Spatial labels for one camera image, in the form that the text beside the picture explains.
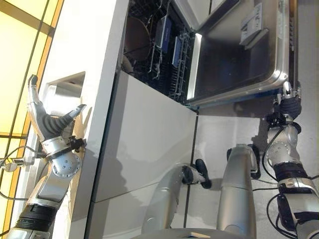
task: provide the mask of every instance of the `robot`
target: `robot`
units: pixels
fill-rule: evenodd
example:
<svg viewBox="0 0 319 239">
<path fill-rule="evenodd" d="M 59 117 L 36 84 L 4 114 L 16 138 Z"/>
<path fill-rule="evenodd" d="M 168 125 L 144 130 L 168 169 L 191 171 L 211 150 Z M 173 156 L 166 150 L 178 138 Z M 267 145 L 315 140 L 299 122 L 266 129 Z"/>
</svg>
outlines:
<svg viewBox="0 0 319 239">
<path fill-rule="evenodd" d="M 81 167 L 81 160 L 72 150 L 83 146 L 83 140 L 73 137 L 67 144 L 60 134 L 85 105 L 61 118 L 52 118 L 38 98 L 36 81 L 37 77 L 32 75 L 28 82 L 28 112 L 50 165 L 47 175 L 34 188 L 15 227 L 10 229 L 8 239 L 48 239 L 48 230 L 69 183 Z M 283 229 L 277 231 L 292 239 L 319 239 L 319 193 L 296 150 L 301 127 L 294 119 L 301 112 L 301 100 L 289 82 L 284 83 L 282 95 L 274 108 L 274 113 L 267 117 L 268 146 L 261 161 L 270 176 L 265 159 L 271 162 L 275 172 L 272 177 L 278 182 L 279 194 L 271 200 L 277 199 L 281 224 L 297 235 Z M 201 183 L 204 188 L 211 186 L 202 160 L 197 160 L 195 165 L 175 166 L 159 182 L 147 208 L 142 234 L 135 239 L 257 238 L 251 178 L 260 177 L 259 158 L 258 150 L 251 145 L 238 144 L 227 152 L 216 230 L 170 228 L 182 183 Z"/>
</svg>

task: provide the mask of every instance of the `dishwasher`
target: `dishwasher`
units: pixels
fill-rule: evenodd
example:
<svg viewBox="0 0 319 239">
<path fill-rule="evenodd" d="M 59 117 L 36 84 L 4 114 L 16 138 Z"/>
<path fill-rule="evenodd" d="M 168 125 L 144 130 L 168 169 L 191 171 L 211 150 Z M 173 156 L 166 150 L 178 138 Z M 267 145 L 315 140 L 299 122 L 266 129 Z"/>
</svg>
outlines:
<svg viewBox="0 0 319 239">
<path fill-rule="evenodd" d="M 122 70 L 191 109 L 296 87 L 294 0 L 223 0 L 194 28 L 186 0 L 130 0 Z"/>
</svg>

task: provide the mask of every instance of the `dish rack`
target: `dish rack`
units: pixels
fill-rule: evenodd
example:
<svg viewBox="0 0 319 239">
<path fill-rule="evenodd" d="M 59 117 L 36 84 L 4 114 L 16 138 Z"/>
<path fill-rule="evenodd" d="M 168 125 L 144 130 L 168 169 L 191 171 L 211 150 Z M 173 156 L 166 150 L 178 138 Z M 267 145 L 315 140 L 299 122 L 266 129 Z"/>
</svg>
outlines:
<svg viewBox="0 0 319 239">
<path fill-rule="evenodd" d="M 173 9 L 171 0 L 130 0 L 129 17 L 141 20 L 150 33 L 151 50 L 145 61 L 128 57 L 133 65 L 132 75 L 167 95 L 183 103 L 192 55 L 192 32 L 189 32 Z M 168 51 L 165 53 L 156 45 L 157 24 L 163 17 L 169 17 L 171 32 Z M 180 41 L 178 64 L 172 64 L 175 38 Z"/>
</svg>

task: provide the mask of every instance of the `floor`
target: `floor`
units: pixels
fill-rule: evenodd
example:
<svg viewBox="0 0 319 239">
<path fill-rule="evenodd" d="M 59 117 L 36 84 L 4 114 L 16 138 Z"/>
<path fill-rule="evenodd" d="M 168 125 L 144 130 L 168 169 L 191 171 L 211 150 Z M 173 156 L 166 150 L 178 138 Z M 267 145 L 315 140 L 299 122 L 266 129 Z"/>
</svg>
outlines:
<svg viewBox="0 0 319 239">
<path fill-rule="evenodd" d="M 316 105 L 316 49 L 314 0 L 299 1 L 299 81 L 302 86 L 302 113 L 296 119 L 302 126 L 299 135 L 298 152 L 305 170 L 310 176 L 319 174 L 319 157 L 317 154 L 317 120 Z M 200 185 L 191 186 L 186 227 L 216 228 L 220 183 L 226 167 L 227 149 L 237 143 L 254 143 L 261 150 L 266 146 L 267 124 L 263 117 L 272 107 L 271 98 L 235 103 L 200 111 L 194 159 L 202 158 L 212 179 L 212 189 L 205 190 Z M 271 178 L 261 169 L 262 180 Z M 260 181 L 253 181 L 253 188 L 272 187 Z M 266 216 L 268 200 L 277 190 L 256 191 L 254 201 L 257 218 L 257 238 L 283 238 L 277 233 Z M 276 219 L 277 204 L 270 206 L 270 216 Z"/>
</svg>

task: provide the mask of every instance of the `open dishwasher door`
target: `open dishwasher door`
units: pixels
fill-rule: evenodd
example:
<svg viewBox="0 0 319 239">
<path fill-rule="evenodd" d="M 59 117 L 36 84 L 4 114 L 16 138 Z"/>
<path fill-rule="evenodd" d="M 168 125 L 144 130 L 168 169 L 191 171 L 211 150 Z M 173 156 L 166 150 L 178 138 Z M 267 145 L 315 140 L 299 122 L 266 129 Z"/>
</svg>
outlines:
<svg viewBox="0 0 319 239">
<path fill-rule="evenodd" d="M 196 31 L 186 105 L 275 93 L 288 79 L 289 0 L 224 0 Z"/>
</svg>

